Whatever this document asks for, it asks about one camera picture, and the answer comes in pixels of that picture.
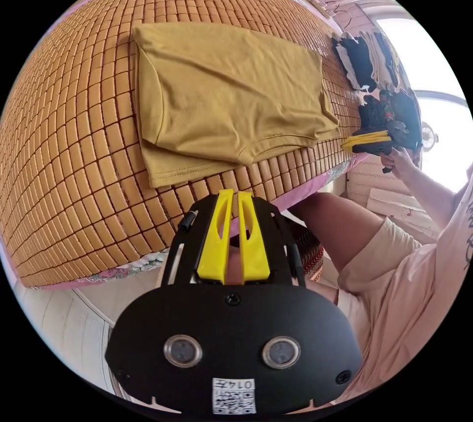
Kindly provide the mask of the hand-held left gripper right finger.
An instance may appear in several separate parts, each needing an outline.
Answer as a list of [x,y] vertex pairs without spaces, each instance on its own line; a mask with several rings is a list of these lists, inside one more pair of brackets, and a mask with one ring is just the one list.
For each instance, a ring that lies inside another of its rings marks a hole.
[[252,193],[238,192],[237,204],[243,283],[266,281],[270,277],[270,265]]

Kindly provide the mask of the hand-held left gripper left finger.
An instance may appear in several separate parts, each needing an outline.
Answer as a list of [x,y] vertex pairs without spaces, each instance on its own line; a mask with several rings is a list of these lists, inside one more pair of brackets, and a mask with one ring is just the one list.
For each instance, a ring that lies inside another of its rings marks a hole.
[[216,196],[197,266],[197,275],[201,280],[225,283],[229,257],[233,195],[234,191],[232,189],[223,189]]

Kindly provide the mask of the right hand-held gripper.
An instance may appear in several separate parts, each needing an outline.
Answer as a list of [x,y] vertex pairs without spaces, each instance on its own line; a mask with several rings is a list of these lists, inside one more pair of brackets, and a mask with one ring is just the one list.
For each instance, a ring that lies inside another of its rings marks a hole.
[[422,131],[418,101],[412,91],[380,91],[379,100],[385,117],[386,129],[353,134],[354,140],[381,140],[375,142],[344,142],[341,149],[349,153],[390,153],[404,148],[416,167],[421,165]]

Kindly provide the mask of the person's right hand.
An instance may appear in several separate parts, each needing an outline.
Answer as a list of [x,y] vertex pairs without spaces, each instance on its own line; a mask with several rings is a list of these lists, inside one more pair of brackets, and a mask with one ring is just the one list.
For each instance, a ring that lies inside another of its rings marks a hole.
[[390,154],[381,153],[380,160],[382,165],[389,169],[394,176],[404,185],[408,185],[418,171],[418,167],[413,162],[411,156],[405,148],[393,148]]

